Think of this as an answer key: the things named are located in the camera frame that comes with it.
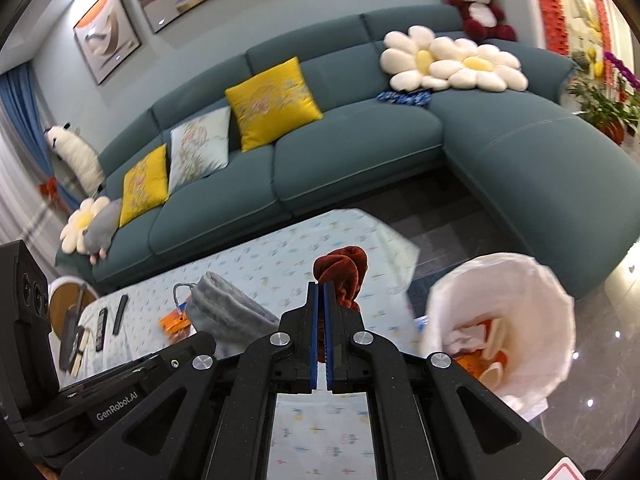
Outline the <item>dark red velvet pouch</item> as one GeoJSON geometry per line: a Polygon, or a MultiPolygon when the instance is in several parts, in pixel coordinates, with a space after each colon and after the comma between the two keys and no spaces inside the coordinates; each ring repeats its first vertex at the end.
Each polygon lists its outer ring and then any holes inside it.
{"type": "Polygon", "coordinates": [[[333,284],[338,306],[359,312],[356,299],[367,270],[367,253],[359,246],[346,246],[316,259],[314,279],[318,285],[333,284]]]}

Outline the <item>red white paper cup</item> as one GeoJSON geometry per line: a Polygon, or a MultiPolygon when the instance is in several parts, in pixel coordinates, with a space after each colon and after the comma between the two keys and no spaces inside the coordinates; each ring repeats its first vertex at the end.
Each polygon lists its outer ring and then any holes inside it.
{"type": "Polygon", "coordinates": [[[481,384],[495,390],[502,383],[509,363],[505,342],[506,321],[488,318],[454,330],[445,340],[445,349],[481,384]]]}

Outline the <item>orange snack wrapper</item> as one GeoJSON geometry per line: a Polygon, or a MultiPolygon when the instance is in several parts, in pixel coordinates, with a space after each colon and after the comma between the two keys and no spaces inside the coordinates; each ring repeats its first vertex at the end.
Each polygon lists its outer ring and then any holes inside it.
{"type": "Polygon", "coordinates": [[[170,344],[178,344],[195,333],[194,327],[186,315],[185,302],[161,318],[158,324],[170,344]]]}

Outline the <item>floral light blue tablecloth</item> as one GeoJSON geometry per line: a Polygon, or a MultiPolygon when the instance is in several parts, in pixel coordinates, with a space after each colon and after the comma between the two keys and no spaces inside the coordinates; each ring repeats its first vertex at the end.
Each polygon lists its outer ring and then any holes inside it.
{"type": "MultiPolygon", "coordinates": [[[[368,272],[357,298],[364,326],[416,352],[419,332],[407,290],[420,254],[413,242],[356,209],[320,214],[295,226],[157,275],[102,297],[80,317],[96,328],[101,310],[116,314],[120,298],[128,304],[117,337],[107,336],[102,351],[88,344],[79,365],[86,378],[164,348],[163,318],[189,297],[189,284],[214,272],[274,315],[301,306],[312,266],[337,248],[359,246],[368,272]]],[[[376,476],[367,399],[334,396],[318,378],[310,396],[279,396],[269,456],[270,479],[373,479],[376,476]]]]}

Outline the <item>small yellow embroidered cushion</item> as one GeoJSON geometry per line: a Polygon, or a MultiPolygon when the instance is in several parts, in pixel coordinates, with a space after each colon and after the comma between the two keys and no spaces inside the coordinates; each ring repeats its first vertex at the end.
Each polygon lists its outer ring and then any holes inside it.
{"type": "Polygon", "coordinates": [[[119,217],[121,228],[167,202],[169,191],[166,158],[167,145],[162,144],[125,174],[119,217]]]}

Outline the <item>pale blue floral cushion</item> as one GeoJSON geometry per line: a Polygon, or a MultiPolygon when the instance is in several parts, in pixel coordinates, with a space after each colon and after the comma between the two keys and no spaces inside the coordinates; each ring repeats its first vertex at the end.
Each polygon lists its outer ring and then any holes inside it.
{"type": "Polygon", "coordinates": [[[230,107],[219,107],[171,130],[170,194],[227,167],[230,117],[230,107]]]}

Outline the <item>large yellow embroidered cushion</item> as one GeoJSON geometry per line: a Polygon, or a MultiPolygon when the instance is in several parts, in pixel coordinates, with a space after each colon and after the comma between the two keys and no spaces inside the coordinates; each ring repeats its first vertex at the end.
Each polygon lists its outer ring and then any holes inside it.
{"type": "Polygon", "coordinates": [[[224,95],[239,126],[243,153],[323,118],[298,58],[264,70],[224,95]]]}

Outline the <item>teal sectional sofa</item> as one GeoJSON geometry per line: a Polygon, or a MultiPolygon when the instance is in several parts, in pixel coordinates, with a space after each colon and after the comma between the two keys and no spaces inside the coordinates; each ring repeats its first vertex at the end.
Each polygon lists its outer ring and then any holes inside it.
{"type": "Polygon", "coordinates": [[[56,266],[99,289],[121,288],[420,174],[433,186],[460,178],[519,252],[548,266],[572,296],[587,295],[638,240],[639,167],[562,107],[574,63],[501,41],[521,61],[526,91],[445,90],[424,107],[383,103],[383,38],[413,24],[462,34],[460,18],[442,4],[352,14],[274,37],[167,93],[100,154],[106,195],[119,196],[126,172],[167,146],[172,128],[224,107],[228,88],[290,58],[299,60],[322,118],[250,152],[231,127],[226,168],[118,230],[102,262],[58,252],[56,266]]]}

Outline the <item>blue curtain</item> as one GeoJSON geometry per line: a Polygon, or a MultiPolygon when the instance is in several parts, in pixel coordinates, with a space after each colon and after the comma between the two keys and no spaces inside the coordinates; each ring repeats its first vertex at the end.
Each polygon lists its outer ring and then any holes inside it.
{"type": "Polygon", "coordinates": [[[1,75],[1,103],[17,137],[38,168],[40,194],[50,200],[54,208],[72,212],[79,202],[55,177],[35,90],[35,77],[29,62],[1,75]]]}

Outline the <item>right daisy flower cushion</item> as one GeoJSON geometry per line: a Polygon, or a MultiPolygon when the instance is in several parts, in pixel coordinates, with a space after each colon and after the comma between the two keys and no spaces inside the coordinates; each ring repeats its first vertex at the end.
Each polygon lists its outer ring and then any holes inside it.
{"type": "Polygon", "coordinates": [[[477,88],[487,92],[523,92],[528,88],[521,61],[493,44],[437,37],[430,45],[430,52],[434,62],[428,66],[428,74],[445,81],[449,88],[477,88]]]}

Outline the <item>potted orchid plants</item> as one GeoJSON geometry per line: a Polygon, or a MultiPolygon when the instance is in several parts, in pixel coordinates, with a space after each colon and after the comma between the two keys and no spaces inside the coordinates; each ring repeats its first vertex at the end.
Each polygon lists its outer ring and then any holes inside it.
{"type": "Polygon", "coordinates": [[[596,127],[615,144],[626,134],[639,132],[639,77],[610,51],[603,55],[603,69],[612,70],[612,80],[575,78],[567,87],[579,106],[579,117],[596,127]]]}

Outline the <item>left daisy flower cushion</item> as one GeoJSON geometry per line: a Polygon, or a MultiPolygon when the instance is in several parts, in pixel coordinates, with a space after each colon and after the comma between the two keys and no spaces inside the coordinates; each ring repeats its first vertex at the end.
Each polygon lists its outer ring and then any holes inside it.
{"type": "Polygon", "coordinates": [[[397,92],[449,88],[447,79],[435,77],[430,72],[430,66],[435,62],[430,51],[434,39],[434,32],[422,25],[411,26],[406,34],[392,30],[385,35],[380,66],[390,75],[390,88],[397,92]]]}

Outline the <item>red white teddy bear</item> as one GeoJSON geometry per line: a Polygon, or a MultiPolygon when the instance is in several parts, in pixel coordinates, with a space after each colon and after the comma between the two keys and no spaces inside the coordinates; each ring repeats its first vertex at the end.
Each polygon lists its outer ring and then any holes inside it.
{"type": "Polygon", "coordinates": [[[506,24],[506,14],[495,0],[447,0],[460,13],[463,30],[470,39],[516,40],[515,30],[506,24]]]}

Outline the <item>grey drawstring pouch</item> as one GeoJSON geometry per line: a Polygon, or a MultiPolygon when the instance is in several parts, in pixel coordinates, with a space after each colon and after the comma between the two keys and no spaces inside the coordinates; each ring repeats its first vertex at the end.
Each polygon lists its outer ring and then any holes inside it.
{"type": "Polygon", "coordinates": [[[243,353],[279,328],[277,316],[214,272],[207,271],[197,283],[175,284],[172,294],[177,307],[179,288],[189,289],[183,311],[194,330],[214,337],[218,360],[243,353]]]}

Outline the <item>framed abstract wall picture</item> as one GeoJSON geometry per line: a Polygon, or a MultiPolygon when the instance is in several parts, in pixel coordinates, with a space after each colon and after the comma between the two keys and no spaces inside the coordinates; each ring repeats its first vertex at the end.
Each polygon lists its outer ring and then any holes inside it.
{"type": "Polygon", "coordinates": [[[73,31],[98,86],[141,47],[122,0],[96,0],[74,25],[73,31]]]}

